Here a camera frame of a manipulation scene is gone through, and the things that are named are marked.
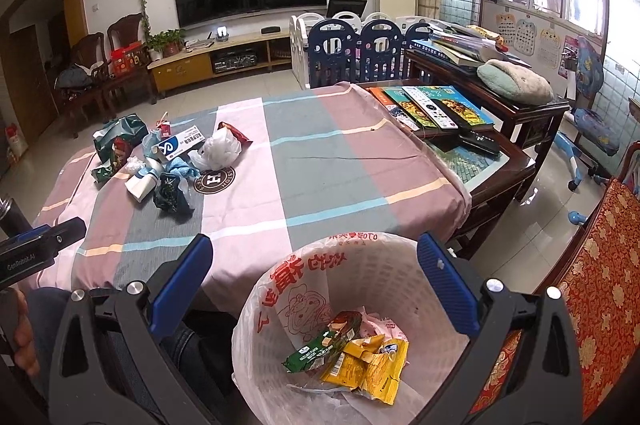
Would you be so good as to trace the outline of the person's left hand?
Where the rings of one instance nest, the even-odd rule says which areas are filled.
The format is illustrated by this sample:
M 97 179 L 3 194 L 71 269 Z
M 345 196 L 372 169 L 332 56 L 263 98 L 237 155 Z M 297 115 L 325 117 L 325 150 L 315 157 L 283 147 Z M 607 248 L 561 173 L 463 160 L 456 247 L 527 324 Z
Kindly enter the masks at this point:
M 17 348 L 14 353 L 15 363 L 31 378 L 40 372 L 40 365 L 36 355 L 34 332 L 28 319 L 28 304 L 22 291 L 15 289 L 17 296 L 18 322 L 14 332 Z

